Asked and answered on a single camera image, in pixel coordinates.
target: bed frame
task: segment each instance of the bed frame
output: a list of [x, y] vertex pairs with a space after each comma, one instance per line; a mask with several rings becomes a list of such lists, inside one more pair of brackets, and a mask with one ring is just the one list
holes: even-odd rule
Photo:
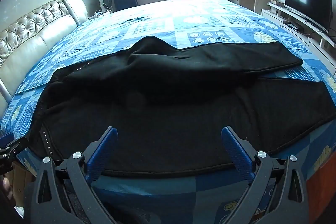
[[29, 70], [87, 19], [82, 0], [53, 0], [0, 33], [0, 119]]

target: blue gripper pad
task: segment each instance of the blue gripper pad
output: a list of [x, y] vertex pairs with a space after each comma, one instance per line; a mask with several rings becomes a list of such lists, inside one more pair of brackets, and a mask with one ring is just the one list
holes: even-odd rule
[[8, 133], [0, 138], [0, 148], [6, 148], [6, 146], [14, 141], [14, 134]]
[[117, 141], [118, 132], [115, 128], [111, 128], [87, 162], [85, 180], [89, 185], [99, 178], [106, 162], [111, 157]]
[[221, 137], [224, 147], [239, 175], [244, 180], [248, 180], [248, 182], [251, 183], [255, 177], [252, 159], [227, 127], [222, 129]]

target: tv stand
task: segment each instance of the tv stand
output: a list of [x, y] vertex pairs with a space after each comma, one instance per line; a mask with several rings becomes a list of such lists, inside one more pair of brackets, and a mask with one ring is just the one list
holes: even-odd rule
[[[300, 15], [273, 3], [269, 3], [268, 5], [276, 9], [276, 14], [269, 10], [262, 10], [261, 15], [287, 31], [306, 46], [319, 60], [322, 61], [331, 74], [336, 76], [336, 58], [334, 59], [329, 54], [329, 52], [333, 52], [333, 55], [335, 54], [335, 42], [320, 28], [316, 27]], [[303, 31], [297, 31], [288, 26], [292, 22], [300, 25]]]
[[286, 7], [281, 7], [281, 6], [275, 5], [273, 3], [269, 3], [268, 5], [277, 9], [277, 11], [278, 11], [277, 16], [278, 17], [281, 18], [281, 12], [283, 12], [283, 13], [289, 15], [290, 17], [296, 19], [297, 21], [301, 22], [303, 25], [307, 26], [307, 29], [310, 30], [309, 33], [316, 32], [316, 34], [318, 34], [320, 36], [320, 46], [321, 47], [323, 47], [324, 44], [327, 42], [330, 45], [332, 45], [332, 47], [336, 48], [335, 42], [323, 30], [321, 30], [320, 28], [313, 25], [307, 19], [305, 19], [302, 16], [290, 11]]

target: bed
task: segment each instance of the bed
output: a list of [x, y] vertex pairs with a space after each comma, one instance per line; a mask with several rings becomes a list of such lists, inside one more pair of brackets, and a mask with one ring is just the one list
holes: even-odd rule
[[[302, 58], [304, 64], [270, 76], [323, 81], [336, 104], [336, 82], [331, 73], [305, 46], [279, 26], [226, 0], [170, 0], [122, 10], [79, 24], [27, 73], [4, 112], [1, 132], [14, 133], [16, 138], [28, 132], [37, 100], [58, 68], [130, 48], [147, 35], [154, 35], [176, 48], [213, 42], [280, 41]], [[305, 179], [309, 180], [331, 157], [335, 147], [336, 121], [331, 121], [276, 156], [296, 155], [302, 162]], [[17, 157], [36, 175], [41, 159], [29, 149]], [[139, 223], [185, 224], [222, 223], [246, 185], [247, 182], [242, 181], [233, 169], [182, 178], [101, 176], [94, 183], [104, 203], [135, 215]], [[334, 189], [329, 189], [329, 192], [334, 193]], [[318, 199], [312, 197], [310, 194], [310, 207]], [[268, 198], [269, 192], [264, 195], [260, 211], [263, 211]], [[319, 213], [311, 214], [310, 220]]]

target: cable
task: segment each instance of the cable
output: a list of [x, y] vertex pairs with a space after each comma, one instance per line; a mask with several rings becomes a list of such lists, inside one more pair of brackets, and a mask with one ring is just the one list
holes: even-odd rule
[[306, 34], [306, 33], [301, 33], [301, 34], [310, 36], [311, 34], [318, 33], [318, 32], [326, 34], [325, 32], [322, 32], [322, 31], [311, 32], [310, 34]]

